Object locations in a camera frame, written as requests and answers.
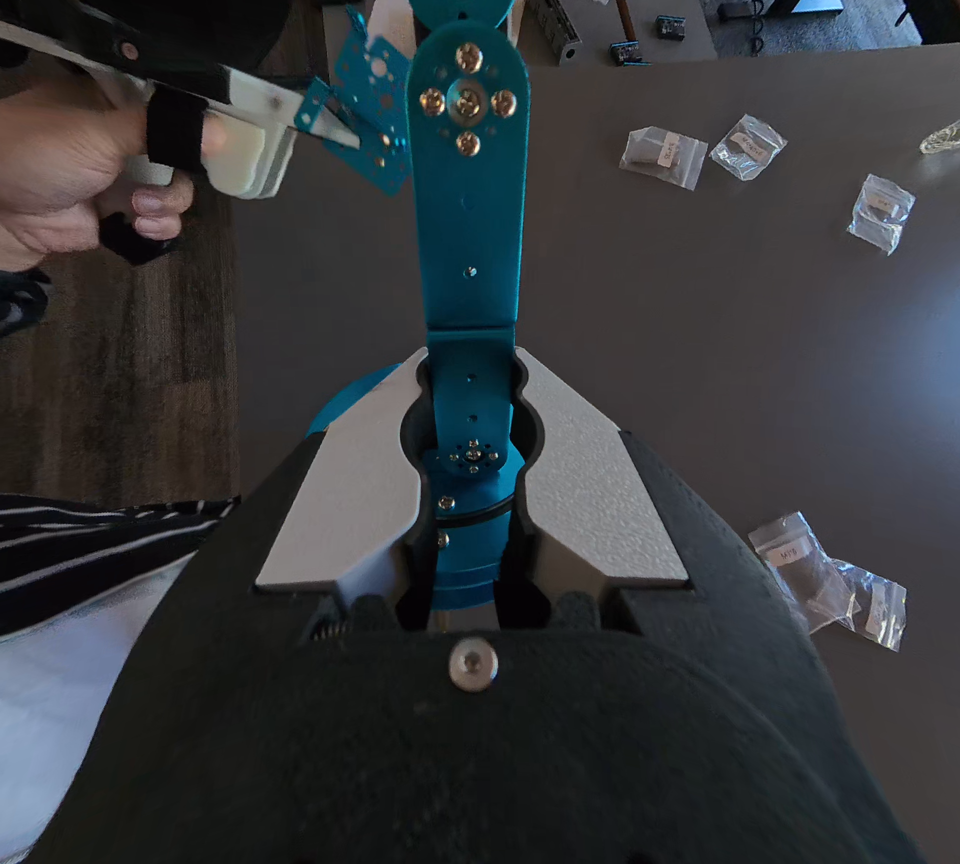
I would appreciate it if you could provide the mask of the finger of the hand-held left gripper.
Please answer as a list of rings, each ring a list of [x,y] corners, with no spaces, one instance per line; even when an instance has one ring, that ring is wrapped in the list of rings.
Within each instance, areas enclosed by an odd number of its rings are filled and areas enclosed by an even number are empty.
[[[333,89],[323,79],[315,77],[305,90],[297,91],[238,69],[224,69],[223,74],[228,114],[246,114],[262,126],[279,124],[342,147],[360,148],[358,134],[330,109]]]

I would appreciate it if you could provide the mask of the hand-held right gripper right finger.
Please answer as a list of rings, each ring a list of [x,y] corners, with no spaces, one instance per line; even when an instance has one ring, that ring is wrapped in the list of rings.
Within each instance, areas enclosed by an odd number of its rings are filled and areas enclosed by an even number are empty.
[[[522,347],[510,440],[521,458],[498,578],[498,624],[544,626],[558,601],[676,591],[690,574],[626,435]]]

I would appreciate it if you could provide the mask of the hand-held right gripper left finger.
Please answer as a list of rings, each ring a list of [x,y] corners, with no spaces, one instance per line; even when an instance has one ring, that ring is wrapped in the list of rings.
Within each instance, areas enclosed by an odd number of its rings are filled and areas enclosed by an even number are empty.
[[[258,591],[329,594],[346,611],[377,595],[401,625],[425,625],[438,556],[424,463],[437,446],[428,372],[421,347],[321,434]]]

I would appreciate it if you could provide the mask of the blue perforated metal bracket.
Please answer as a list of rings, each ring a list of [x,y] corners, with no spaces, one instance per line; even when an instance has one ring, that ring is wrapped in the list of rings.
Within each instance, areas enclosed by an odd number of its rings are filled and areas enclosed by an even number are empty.
[[[350,31],[334,66],[334,83],[311,80],[294,118],[303,133],[321,137],[333,154],[387,194],[410,172],[405,90],[410,61],[365,18],[346,8]]]

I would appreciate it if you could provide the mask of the blue toy robot arm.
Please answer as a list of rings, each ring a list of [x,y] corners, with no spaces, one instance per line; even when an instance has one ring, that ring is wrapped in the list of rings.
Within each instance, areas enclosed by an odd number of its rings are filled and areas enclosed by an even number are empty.
[[[348,518],[400,528],[362,532],[374,545],[357,570],[325,571],[345,604],[392,584],[396,615],[426,628],[431,613],[495,600],[522,452],[512,439],[514,367],[531,91],[504,30],[514,0],[409,0],[426,32],[404,72],[426,354],[360,378],[320,411],[315,465],[360,493]]]

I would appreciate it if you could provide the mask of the dark desk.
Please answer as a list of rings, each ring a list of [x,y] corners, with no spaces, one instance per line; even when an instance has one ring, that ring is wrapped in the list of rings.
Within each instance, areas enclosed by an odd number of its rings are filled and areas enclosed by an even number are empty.
[[[631,432],[693,585],[613,630],[494,637],[478,694],[450,640],[297,653],[294,862],[906,862],[834,687],[738,532],[798,507],[918,589],[906,656],[856,648],[854,725],[894,743],[957,679],[958,45],[672,66],[534,66],[519,342]],[[710,151],[743,114],[787,145],[755,180]],[[624,171],[647,126],[707,143],[694,190]],[[847,232],[868,174],[916,196],[894,253]]]

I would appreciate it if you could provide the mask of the person's left hand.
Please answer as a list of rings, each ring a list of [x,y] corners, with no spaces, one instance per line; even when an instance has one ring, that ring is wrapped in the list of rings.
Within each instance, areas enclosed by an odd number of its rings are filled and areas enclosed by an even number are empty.
[[[114,107],[88,77],[43,79],[2,98],[2,271],[98,247],[99,222],[114,212],[146,238],[176,237],[194,184],[182,171],[166,186],[126,179],[127,159],[146,143],[146,106]]]

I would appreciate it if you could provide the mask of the person's dark shoe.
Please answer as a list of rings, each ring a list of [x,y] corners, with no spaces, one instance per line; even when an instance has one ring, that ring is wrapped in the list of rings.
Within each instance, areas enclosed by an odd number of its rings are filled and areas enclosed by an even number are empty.
[[[38,324],[52,296],[51,279],[38,267],[1,271],[1,338]]]

